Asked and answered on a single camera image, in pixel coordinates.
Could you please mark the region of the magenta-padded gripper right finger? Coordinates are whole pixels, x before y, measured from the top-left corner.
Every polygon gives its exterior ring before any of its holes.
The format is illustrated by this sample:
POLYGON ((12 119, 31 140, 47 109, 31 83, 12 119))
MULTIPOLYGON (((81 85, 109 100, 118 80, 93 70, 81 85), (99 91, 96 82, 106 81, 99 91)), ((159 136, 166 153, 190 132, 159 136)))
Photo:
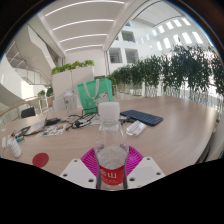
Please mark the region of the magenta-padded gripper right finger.
POLYGON ((127 189, 146 186, 164 176, 165 174, 152 157, 144 157, 135 148, 129 147, 129 155, 125 164, 127 189))

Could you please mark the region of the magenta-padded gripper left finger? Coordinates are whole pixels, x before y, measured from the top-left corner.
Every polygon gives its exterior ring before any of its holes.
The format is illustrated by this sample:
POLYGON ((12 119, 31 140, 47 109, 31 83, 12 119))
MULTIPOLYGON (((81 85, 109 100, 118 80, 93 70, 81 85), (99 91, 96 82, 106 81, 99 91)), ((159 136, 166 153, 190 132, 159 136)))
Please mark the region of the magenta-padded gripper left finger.
POLYGON ((60 177, 84 188, 96 189, 98 164, 94 149, 90 149, 81 159, 74 158, 62 171, 60 177))

